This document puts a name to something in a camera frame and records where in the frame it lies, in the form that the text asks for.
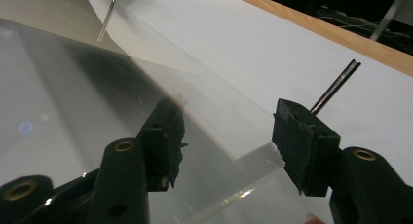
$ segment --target silver metal stick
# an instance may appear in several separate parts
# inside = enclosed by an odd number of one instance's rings
[[[101,42],[104,37],[107,24],[109,22],[110,16],[112,15],[113,8],[115,7],[115,2],[116,0],[112,0],[112,2],[110,3],[110,7],[109,7],[109,10],[107,11],[106,18],[104,19],[102,29],[100,30],[99,38],[97,38],[98,42]]]
[[[334,83],[328,88],[328,90],[321,96],[319,101],[311,108],[311,112],[314,115],[317,115],[322,107],[332,98],[335,93],[341,88],[341,86],[346,83],[346,81],[350,78],[350,76],[361,66],[361,62],[357,60],[352,60],[349,65],[344,69],[344,71],[337,77]]]

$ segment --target brass insert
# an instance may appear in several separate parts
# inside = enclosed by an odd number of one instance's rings
[[[365,161],[374,161],[377,159],[376,155],[372,154],[371,152],[368,152],[367,150],[355,149],[353,153],[356,155],[356,157],[363,159]]]
[[[118,152],[124,152],[124,151],[128,151],[130,149],[133,148],[133,143],[130,141],[123,141],[123,142],[119,142],[118,144],[115,145],[115,151]]]
[[[21,182],[7,190],[3,195],[3,199],[9,202],[19,200],[31,194],[36,187],[37,183],[34,180]]]

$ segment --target wood trim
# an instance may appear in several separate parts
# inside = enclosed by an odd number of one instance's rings
[[[310,17],[271,0],[243,0],[413,77],[413,56]]]

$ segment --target beige surface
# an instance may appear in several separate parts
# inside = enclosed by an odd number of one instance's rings
[[[280,18],[307,28],[331,41],[375,59],[409,76],[413,76],[413,56],[402,53],[380,43],[358,36],[352,32],[333,26],[290,9],[271,0],[243,0]]]

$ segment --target black plastic part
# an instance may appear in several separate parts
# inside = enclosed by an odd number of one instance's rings
[[[339,156],[340,135],[304,106],[279,99],[274,115],[272,141],[277,145],[285,171],[299,192],[325,197],[330,164]]]
[[[148,223],[149,205],[142,145],[119,139],[104,152],[88,224]]]
[[[53,192],[52,180],[41,175],[21,177],[3,185],[0,188],[0,223],[17,222],[43,204]]]
[[[143,125],[137,139],[143,144],[148,192],[174,186],[182,161],[185,134],[183,110],[170,98],[161,100]]]
[[[413,190],[382,156],[349,147],[342,152],[339,169],[354,208],[348,203],[337,206],[337,201],[347,198],[332,197],[335,223],[413,223]]]

